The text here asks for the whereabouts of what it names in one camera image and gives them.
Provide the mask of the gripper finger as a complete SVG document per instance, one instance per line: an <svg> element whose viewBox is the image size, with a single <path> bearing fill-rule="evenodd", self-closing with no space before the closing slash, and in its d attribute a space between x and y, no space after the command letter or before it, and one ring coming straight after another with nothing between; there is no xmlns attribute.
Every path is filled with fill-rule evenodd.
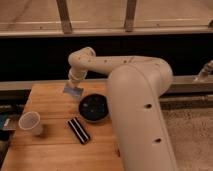
<svg viewBox="0 0 213 171"><path fill-rule="evenodd" d="M68 80L68 84L69 84L70 87L72 87L72 88L74 87L74 84L72 83L71 80Z"/></svg>

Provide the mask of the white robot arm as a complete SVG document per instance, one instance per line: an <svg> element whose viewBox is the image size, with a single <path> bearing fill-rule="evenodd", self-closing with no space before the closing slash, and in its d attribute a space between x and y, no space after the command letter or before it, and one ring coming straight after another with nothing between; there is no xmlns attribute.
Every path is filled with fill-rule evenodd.
<svg viewBox="0 0 213 171"><path fill-rule="evenodd" d="M173 81L170 65L145 56L98 57L90 47L69 55L68 85L89 71L108 76L106 97L124 171L178 171L159 97Z"/></svg>

